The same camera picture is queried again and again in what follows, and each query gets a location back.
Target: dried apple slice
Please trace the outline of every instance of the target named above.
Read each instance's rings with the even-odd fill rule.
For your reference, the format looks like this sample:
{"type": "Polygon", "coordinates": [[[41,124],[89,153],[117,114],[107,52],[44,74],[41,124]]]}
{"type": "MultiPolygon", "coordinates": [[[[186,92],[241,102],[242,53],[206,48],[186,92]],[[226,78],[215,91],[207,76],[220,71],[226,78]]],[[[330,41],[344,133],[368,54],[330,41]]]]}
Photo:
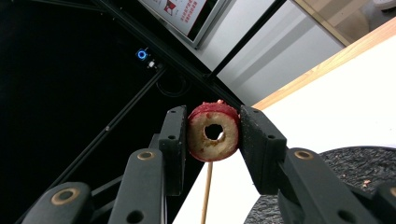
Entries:
{"type": "Polygon", "coordinates": [[[188,146],[190,154],[200,161],[220,161],[235,153],[239,140],[239,116],[234,108],[224,104],[203,103],[189,115],[188,146]],[[220,125],[219,139],[206,136],[205,128],[220,125]]]}

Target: black textured surface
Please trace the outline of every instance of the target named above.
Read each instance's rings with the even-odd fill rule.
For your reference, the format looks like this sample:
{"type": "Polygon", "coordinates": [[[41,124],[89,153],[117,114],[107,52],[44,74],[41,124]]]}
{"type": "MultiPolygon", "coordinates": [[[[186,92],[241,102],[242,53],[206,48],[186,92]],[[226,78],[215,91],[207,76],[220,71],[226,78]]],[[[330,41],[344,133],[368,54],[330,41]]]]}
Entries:
{"type": "MultiPolygon", "coordinates": [[[[376,186],[396,179],[396,150],[388,147],[345,147],[321,153],[343,182],[374,193],[376,186]]],[[[261,196],[245,220],[249,223],[283,223],[277,196],[261,196]]]]}

